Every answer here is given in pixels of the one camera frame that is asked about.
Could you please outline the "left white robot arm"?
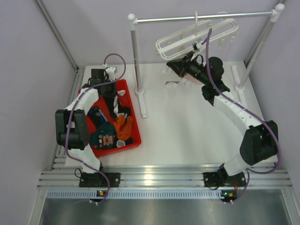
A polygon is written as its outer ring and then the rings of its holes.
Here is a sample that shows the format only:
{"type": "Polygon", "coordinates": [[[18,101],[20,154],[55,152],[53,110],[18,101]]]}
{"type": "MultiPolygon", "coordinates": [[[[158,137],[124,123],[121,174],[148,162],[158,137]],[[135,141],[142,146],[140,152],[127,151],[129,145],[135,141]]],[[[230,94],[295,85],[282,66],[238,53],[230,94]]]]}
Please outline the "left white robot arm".
{"type": "Polygon", "coordinates": [[[82,171],[90,174],[95,186],[105,183],[106,175],[101,171],[101,161],[90,145],[88,112],[103,95],[113,94],[116,84],[116,67],[106,64],[90,72],[90,78],[81,87],[70,105],[55,112],[56,141],[65,148],[66,155],[81,164],[82,171]]]}

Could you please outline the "pink sock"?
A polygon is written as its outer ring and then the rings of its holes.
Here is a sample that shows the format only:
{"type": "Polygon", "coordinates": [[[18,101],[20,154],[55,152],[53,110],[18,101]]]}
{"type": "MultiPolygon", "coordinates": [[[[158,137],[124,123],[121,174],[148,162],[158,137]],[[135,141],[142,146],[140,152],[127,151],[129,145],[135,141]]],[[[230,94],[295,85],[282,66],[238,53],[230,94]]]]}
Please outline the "pink sock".
{"type": "Polygon", "coordinates": [[[202,83],[196,79],[195,75],[196,73],[193,71],[190,71],[191,69],[195,69],[196,72],[198,71],[198,62],[196,61],[198,57],[198,52],[191,51],[187,53],[182,59],[184,61],[183,69],[182,69],[182,76],[180,83],[184,84],[186,86],[194,85],[201,85],[202,83]]]}

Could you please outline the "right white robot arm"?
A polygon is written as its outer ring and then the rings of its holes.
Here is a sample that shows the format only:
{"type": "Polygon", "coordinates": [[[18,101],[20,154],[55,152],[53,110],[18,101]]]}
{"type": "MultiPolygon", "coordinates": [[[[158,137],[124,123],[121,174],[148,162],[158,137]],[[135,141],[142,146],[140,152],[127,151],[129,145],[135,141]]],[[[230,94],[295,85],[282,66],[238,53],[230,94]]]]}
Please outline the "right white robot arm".
{"type": "Polygon", "coordinates": [[[278,126],[272,120],[263,121],[234,99],[222,81],[224,68],[220,58],[210,57],[198,63],[193,54],[189,52],[166,65],[180,78],[190,75],[201,82],[204,99],[222,112],[243,135],[239,153],[217,170],[220,183],[229,186],[235,182],[236,175],[278,155],[278,126]]]}

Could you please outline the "white sock with stripes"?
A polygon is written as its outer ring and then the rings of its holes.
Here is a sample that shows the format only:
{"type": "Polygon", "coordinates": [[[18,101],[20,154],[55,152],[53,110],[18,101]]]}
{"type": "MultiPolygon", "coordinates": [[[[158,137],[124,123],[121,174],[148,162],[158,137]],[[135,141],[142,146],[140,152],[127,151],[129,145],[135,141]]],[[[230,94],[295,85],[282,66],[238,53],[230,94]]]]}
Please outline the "white sock with stripes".
{"type": "Polygon", "coordinates": [[[176,88],[179,85],[180,81],[167,81],[165,82],[166,88],[176,88]]]}

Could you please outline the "white plastic clip hanger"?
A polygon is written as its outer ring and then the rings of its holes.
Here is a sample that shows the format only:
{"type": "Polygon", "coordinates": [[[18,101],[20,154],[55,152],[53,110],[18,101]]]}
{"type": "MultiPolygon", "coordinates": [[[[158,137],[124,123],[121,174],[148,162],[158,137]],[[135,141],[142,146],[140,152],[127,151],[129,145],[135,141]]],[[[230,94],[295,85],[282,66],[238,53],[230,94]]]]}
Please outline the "white plastic clip hanger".
{"type": "Polygon", "coordinates": [[[238,31],[238,23],[232,19],[219,20],[199,20],[195,24],[188,26],[180,31],[159,39],[156,44],[156,52],[165,61],[182,58],[190,51],[194,51],[192,44],[195,42],[201,43],[201,50],[198,54],[205,53],[209,29],[212,29],[212,34],[209,40],[209,46],[216,46],[219,50],[225,48],[226,43],[232,43],[238,31]]]}

